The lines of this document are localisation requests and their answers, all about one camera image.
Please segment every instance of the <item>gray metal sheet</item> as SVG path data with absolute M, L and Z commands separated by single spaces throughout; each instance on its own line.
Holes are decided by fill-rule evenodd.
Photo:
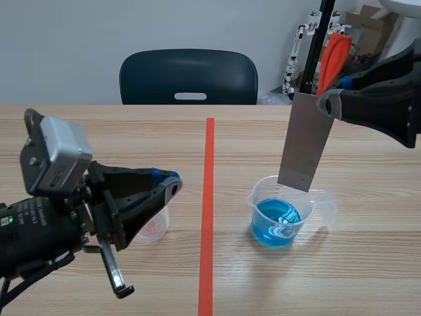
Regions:
M 317 97 L 296 92 L 278 183 L 308 192 L 334 119 L 321 113 Z

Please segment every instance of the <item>red cloth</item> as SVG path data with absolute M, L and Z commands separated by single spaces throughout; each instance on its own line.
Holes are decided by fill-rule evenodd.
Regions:
M 333 33 L 322 57 L 322 68 L 318 79 L 317 96 L 322 95 L 334 82 L 347 61 L 353 39 Z

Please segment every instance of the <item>blue water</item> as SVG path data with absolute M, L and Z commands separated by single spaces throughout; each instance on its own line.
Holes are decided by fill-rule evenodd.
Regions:
M 279 223 L 298 223 L 300 215 L 292 204 L 281 199 L 267 199 L 257 205 L 264 216 Z M 278 226 L 262 217 L 255 217 L 252 222 L 253 232 L 258 241 L 269 246 L 284 246 L 294 239 L 300 227 Z

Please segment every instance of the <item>clear plastic cup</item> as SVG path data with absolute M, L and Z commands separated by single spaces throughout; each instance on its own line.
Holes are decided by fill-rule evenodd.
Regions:
M 134 240 L 136 242 L 156 242 L 168 230 L 170 226 L 170 214 L 168 206 L 164 207 L 152 219 L 146 223 L 144 227 L 138 232 Z
M 324 190 L 308 193 L 277 183 L 278 176 L 257 182 L 247 203 L 253 208 L 251 225 L 256 239 L 267 246 L 293 241 L 315 210 L 323 212 L 323 224 L 333 225 L 336 204 Z

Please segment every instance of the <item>table surface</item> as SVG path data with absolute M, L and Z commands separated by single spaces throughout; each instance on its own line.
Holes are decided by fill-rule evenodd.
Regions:
M 40 106 L 84 126 L 105 165 L 180 173 L 170 228 L 152 244 L 116 255 L 126 284 L 112 294 L 99 255 L 32 286 L 4 315 L 197 315 L 205 124 L 214 117 L 214 315 L 419 315 L 421 151 L 379 132 L 335 122 L 313 188 L 332 192 L 330 230 L 317 217 L 283 249 L 257 244 L 245 202 L 278 173 L 290 107 Z M 24 107 L 0 106 L 0 197 L 25 198 L 19 154 Z

